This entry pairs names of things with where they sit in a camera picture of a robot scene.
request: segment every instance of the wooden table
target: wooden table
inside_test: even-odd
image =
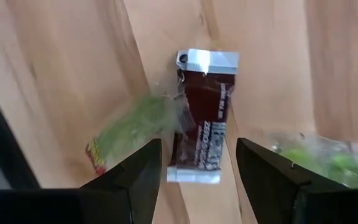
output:
[[[0,108],[41,185],[94,178],[86,142],[189,47],[241,53],[222,183],[163,182],[154,223],[256,223],[238,136],[358,138],[358,1],[0,0]]]

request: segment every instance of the candy wrapper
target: candy wrapper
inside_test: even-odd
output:
[[[239,54],[234,52],[179,51],[180,88],[196,126],[175,133],[167,170],[169,182],[219,183],[227,111],[238,62]]]
[[[86,147],[97,174],[102,175],[162,131],[192,128],[184,94],[147,95],[121,118],[109,123]]]
[[[272,150],[294,163],[350,188],[358,188],[358,142],[315,134],[270,133]]]

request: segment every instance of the wooden surface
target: wooden surface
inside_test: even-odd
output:
[[[175,78],[176,52],[189,47],[241,53],[223,177],[163,181],[155,224],[256,223],[239,136],[266,146],[267,131],[358,138],[358,1],[0,0],[0,108],[41,185],[94,178],[86,143]]]

